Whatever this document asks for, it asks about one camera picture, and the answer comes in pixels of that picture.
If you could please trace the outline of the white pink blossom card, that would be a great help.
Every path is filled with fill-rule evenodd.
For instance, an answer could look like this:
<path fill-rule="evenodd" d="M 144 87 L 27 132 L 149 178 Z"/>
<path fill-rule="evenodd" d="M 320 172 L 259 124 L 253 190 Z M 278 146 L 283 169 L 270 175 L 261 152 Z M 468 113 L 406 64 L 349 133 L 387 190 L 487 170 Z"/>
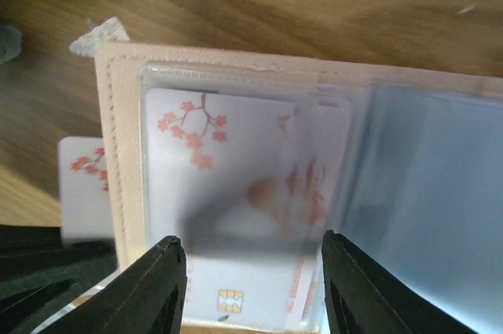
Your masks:
<path fill-rule="evenodd" d="M 352 114 L 342 97 L 145 95 L 147 233 L 181 239 L 185 317 L 307 327 Z"/>

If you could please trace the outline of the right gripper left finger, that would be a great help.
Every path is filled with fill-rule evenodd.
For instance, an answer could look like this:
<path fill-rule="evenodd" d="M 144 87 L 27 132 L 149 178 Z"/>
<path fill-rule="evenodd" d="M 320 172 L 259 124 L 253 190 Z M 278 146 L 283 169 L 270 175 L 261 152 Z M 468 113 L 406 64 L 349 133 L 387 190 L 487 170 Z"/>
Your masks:
<path fill-rule="evenodd" d="M 96 283 L 117 265 L 108 241 L 64 245 L 57 234 L 29 241 L 46 283 L 70 295 Z M 187 283 L 181 241 L 167 236 L 83 305 L 46 327 L 45 333 L 178 333 Z"/>

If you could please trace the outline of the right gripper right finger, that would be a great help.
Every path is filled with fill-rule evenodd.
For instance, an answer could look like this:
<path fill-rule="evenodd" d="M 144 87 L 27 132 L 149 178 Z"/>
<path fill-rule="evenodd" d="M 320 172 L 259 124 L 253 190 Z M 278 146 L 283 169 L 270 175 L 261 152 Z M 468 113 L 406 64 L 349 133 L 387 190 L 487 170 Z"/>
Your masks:
<path fill-rule="evenodd" d="M 429 240 L 383 251 L 325 232 L 321 246 L 325 307 L 331 333 L 485 333 L 470 304 L 459 256 Z"/>

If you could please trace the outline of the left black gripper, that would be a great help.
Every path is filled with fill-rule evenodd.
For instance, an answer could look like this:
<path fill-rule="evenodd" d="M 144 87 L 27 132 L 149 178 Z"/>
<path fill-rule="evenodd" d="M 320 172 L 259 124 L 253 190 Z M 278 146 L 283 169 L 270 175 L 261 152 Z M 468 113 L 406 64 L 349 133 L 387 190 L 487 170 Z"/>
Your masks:
<path fill-rule="evenodd" d="M 108 240 L 64 244 L 59 227 L 2 225 L 1 332 L 32 332 L 116 269 Z"/>

